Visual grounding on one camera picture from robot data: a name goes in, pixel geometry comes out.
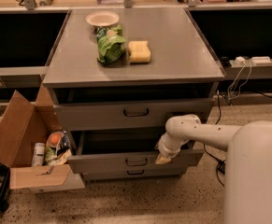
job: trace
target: drawer handle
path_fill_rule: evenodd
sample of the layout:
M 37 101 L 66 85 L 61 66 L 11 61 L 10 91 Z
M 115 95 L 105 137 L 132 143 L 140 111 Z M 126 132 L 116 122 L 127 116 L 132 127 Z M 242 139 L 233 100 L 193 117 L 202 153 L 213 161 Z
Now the drawer handle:
M 134 170 L 134 171 L 127 171 L 128 175 L 143 175 L 145 170 Z
M 141 166 L 146 166 L 148 164 L 148 160 L 147 160 L 147 158 L 145 158 L 144 162 L 142 162 L 142 163 L 135 163 L 135 161 L 133 161 L 133 163 L 131 163 L 128 161 L 128 159 L 126 159 L 125 164 L 128 167 L 141 167 Z
M 126 117 L 139 117 L 139 116 L 148 116 L 149 110 L 146 108 L 144 112 L 128 112 L 125 109 L 123 110 L 123 114 Z

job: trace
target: concrete floor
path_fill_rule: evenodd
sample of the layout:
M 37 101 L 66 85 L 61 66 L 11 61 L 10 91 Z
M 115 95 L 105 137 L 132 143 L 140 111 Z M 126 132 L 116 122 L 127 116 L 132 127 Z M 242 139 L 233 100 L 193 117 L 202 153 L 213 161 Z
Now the concrete floor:
M 272 99 L 257 96 L 222 104 L 220 124 L 244 125 L 272 120 Z M 214 106 L 208 123 L 215 123 Z M 224 159 L 225 154 L 208 149 Z M 0 213 L 0 223 L 222 223 L 224 187 L 216 165 L 205 154 L 197 167 L 182 177 L 159 177 L 93 182 L 85 189 L 34 194 L 29 189 L 12 190 L 9 208 Z

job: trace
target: gray tabletop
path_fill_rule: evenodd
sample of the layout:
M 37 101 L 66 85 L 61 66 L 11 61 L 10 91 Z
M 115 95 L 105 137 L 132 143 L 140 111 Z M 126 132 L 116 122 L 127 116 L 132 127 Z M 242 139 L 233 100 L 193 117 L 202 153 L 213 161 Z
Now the gray tabletop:
M 98 10 L 72 11 L 45 76 L 46 87 L 223 80 L 220 63 L 214 60 L 181 7 L 108 9 L 119 14 L 127 43 L 148 40 L 151 60 L 147 64 L 130 64 L 126 52 L 117 62 L 102 65 L 97 61 L 94 29 L 86 22 L 87 15 Z

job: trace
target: bowl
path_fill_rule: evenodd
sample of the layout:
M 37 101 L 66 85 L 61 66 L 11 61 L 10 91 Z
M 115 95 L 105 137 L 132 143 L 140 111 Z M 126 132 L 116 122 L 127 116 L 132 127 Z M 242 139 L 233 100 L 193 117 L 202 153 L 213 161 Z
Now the bowl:
M 96 11 L 86 17 L 88 22 L 93 27 L 109 27 L 119 21 L 119 15 L 110 11 Z

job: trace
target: power strip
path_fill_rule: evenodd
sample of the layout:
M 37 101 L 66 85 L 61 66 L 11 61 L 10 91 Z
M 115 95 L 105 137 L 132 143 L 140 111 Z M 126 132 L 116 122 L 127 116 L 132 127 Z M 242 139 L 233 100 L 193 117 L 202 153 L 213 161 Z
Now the power strip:
M 256 66 L 269 66 L 272 65 L 272 61 L 268 56 L 256 56 L 251 58 L 251 62 Z

